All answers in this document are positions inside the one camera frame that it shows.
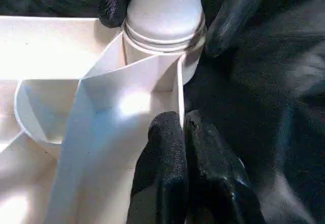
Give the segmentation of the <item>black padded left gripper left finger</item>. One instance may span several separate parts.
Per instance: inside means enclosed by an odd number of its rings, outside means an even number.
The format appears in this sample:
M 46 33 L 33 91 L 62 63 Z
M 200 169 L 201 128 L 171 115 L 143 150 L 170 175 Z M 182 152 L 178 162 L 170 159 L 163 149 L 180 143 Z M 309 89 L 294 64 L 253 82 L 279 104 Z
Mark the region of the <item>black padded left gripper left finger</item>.
M 185 223 L 188 173 L 179 115 L 161 113 L 152 120 L 148 142 L 135 167 L 127 223 Z

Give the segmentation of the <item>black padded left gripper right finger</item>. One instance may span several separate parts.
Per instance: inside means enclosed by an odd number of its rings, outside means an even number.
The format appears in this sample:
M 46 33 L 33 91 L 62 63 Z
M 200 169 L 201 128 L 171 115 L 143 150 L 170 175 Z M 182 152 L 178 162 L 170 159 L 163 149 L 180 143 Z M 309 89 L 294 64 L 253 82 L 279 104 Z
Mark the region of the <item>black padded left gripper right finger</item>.
M 239 158 L 200 111 L 184 121 L 189 223 L 264 223 L 259 200 Z

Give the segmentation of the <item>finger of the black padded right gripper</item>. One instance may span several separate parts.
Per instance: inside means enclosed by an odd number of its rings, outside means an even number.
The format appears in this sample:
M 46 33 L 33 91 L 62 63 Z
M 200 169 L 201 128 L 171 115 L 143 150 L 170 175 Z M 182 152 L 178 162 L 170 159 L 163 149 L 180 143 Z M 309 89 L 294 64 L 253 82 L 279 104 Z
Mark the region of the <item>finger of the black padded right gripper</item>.
M 217 57 L 229 48 L 262 0 L 202 0 L 208 31 L 205 54 Z
M 101 0 L 98 8 L 100 22 L 108 28 L 120 27 L 131 0 Z

